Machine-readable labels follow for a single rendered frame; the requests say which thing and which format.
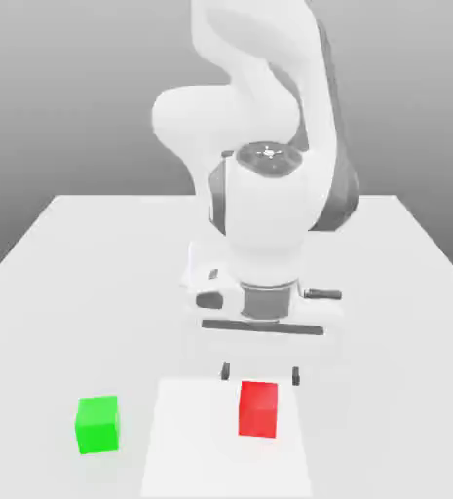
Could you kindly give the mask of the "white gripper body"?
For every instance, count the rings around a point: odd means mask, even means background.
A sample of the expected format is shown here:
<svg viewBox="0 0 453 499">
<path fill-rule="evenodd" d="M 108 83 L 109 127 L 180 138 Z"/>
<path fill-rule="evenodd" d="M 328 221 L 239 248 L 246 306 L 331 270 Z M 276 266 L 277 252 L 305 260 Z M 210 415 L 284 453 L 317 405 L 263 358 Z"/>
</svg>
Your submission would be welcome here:
<svg viewBox="0 0 453 499">
<path fill-rule="evenodd" d="M 218 362 L 306 362 L 338 349 L 340 310 L 280 321 L 189 314 L 190 350 Z"/>
</svg>

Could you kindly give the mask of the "small red cube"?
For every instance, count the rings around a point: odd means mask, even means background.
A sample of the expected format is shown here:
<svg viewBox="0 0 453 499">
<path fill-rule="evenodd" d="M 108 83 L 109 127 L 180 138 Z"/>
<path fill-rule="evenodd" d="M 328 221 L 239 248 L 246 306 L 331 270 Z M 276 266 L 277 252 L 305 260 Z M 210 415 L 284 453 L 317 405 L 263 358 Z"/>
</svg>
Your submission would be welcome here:
<svg viewBox="0 0 453 499">
<path fill-rule="evenodd" d="M 278 428 L 277 383 L 243 381 L 239 399 L 238 434 L 274 439 Z"/>
</svg>

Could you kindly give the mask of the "small green cube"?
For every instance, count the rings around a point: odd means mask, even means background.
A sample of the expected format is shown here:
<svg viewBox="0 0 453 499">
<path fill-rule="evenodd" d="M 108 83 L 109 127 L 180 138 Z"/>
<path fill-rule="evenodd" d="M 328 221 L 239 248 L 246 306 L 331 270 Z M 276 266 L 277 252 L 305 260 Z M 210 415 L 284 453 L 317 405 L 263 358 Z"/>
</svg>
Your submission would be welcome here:
<svg viewBox="0 0 453 499">
<path fill-rule="evenodd" d="M 120 416 L 116 396 L 81 398 L 75 417 L 75 436 L 81 454 L 117 451 Z"/>
</svg>

